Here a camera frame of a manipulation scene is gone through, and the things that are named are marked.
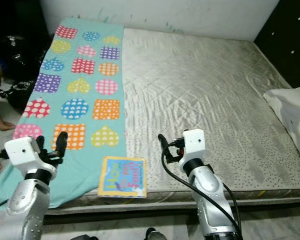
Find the quilted mattress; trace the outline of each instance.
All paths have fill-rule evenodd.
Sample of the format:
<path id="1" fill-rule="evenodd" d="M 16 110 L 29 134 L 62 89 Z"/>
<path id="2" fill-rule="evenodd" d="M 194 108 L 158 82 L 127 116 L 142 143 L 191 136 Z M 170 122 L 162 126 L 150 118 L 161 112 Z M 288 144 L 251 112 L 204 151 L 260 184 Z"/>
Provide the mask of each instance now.
<path id="1" fill-rule="evenodd" d="M 157 138 L 196 128 L 205 162 L 239 204 L 300 202 L 299 153 L 262 97 L 290 86 L 252 42 L 126 28 L 122 44 L 126 151 L 147 159 L 148 197 L 102 198 L 95 189 L 49 214 L 196 207 L 162 168 Z M 169 168 L 186 179 L 177 163 Z"/>

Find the purple square shape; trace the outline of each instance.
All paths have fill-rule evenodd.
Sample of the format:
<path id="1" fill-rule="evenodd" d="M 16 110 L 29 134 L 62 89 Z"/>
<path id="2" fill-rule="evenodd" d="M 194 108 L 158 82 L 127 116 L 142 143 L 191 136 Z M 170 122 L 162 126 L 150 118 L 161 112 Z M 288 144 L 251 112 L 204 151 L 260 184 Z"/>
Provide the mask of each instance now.
<path id="1" fill-rule="evenodd" d="M 117 47 L 104 46 L 104 47 L 101 48 L 100 58 L 118 60 L 119 59 L 119 52 L 120 52 L 120 50 Z"/>
<path id="2" fill-rule="evenodd" d="M 61 76 L 39 73 L 34 91 L 40 93 L 55 93 L 58 91 Z"/>

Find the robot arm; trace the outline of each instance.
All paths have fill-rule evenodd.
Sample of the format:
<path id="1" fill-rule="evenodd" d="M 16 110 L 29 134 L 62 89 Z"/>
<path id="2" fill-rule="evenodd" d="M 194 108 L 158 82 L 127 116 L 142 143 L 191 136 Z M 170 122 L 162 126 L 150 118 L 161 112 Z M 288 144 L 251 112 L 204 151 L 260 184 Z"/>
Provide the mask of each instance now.
<path id="1" fill-rule="evenodd" d="M 193 191 L 192 196 L 197 203 L 199 222 L 205 239 L 241 239 L 238 225 L 234 225 L 234 216 L 224 195 L 223 183 L 212 172 L 212 169 L 203 163 L 206 151 L 204 131 L 201 129 L 186 130 L 183 132 L 182 138 L 178 138 L 170 144 L 163 135 L 160 134 L 158 138 L 163 150 L 167 150 L 163 152 L 167 163 L 178 162 L 180 170 L 188 176 L 189 184 L 194 187 L 194 190 L 197 189 L 201 193 Z M 178 156 L 172 156 L 168 146 L 177 147 Z M 207 198 L 215 202 L 228 216 Z"/>
<path id="2" fill-rule="evenodd" d="M 57 165 L 63 162 L 68 134 L 60 133 L 56 150 L 43 149 L 44 138 L 23 137 L 8 141 L 5 150 L 11 163 L 18 168 L 21 181 L 7 202 L 0 240 L 40 239 L 45 213 L 50 204 L 49 183 L 56 177 Z"/>

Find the book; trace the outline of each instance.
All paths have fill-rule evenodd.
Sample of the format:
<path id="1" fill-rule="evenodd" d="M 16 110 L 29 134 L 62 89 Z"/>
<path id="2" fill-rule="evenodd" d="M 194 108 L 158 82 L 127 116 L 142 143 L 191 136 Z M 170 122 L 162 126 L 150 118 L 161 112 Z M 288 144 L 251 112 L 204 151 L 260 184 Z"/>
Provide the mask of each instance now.
<path id="1" fill-rule="evenodd" d="M 98 195 L 116 198 L 146 198 L 147 176 L 144 158 L 103 158 Z"/>

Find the pillow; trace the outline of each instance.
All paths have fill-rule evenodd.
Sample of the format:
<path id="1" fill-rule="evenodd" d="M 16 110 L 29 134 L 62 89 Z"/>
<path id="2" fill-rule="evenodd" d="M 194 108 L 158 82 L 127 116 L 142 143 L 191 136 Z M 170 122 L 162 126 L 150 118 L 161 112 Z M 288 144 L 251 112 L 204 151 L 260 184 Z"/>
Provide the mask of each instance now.
<path id="1" fill-rule="evenodd" d="M 285 126 L 300 152 L 300 87 L 269 90 L 263 97 Z"/>

